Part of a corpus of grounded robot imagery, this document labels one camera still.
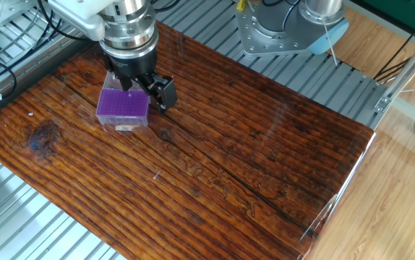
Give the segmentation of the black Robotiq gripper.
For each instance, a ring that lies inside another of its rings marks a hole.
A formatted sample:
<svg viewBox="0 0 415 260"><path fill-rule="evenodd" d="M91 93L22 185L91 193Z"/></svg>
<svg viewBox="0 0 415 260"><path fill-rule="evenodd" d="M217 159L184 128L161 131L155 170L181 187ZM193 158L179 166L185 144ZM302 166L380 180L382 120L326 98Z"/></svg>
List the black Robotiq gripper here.
<svg viewBox="0 0 415 260"><path fill-rule="evenodd" d="M146 50L142 56L130 57L135 51L105 48L105 65L107 70L113 72L119 79L123 91L132 87L134 80L142 90L156 102L160 114L164 114L173 107L178 100L174 80L168 76L156 73L157 51L153 48Z"/></svg>

